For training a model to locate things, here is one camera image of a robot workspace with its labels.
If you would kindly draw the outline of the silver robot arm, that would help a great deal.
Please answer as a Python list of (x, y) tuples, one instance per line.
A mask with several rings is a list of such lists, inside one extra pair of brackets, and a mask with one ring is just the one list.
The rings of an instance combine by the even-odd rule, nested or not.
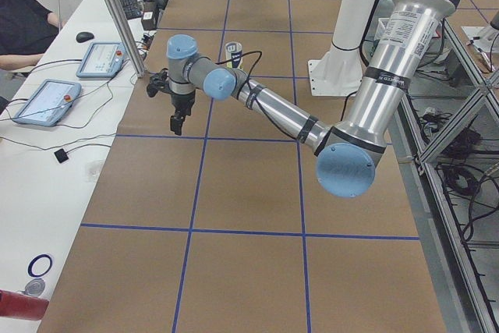
[(326, 126), (241, 69), (227, 68), (198, 51), (185, 34), (167, 43), (168, 88), (171, 95), (202, 90), (215, 100), (233, 97), (264, 115), (287, 136), (310, 146), (317, 156), (317, 180), (338, 197), (365, 193), (386, 143), (384, 133), (409, 89), (420, 60), (439, 22), (460, 0), (393, 0), (387, 28), (367, 66), (346, 118)]

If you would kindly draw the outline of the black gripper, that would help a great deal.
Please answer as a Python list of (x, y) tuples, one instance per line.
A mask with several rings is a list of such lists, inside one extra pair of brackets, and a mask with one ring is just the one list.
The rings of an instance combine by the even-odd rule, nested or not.
[(182, 135), (182, 127), (186, 116), (191, 116), (192, 107), (195, 104), (196, 92), (188, 94), (171, 94), (171, 102), (175, 107), (175, 114), (170, 116), (170, 130), (177, 136)]

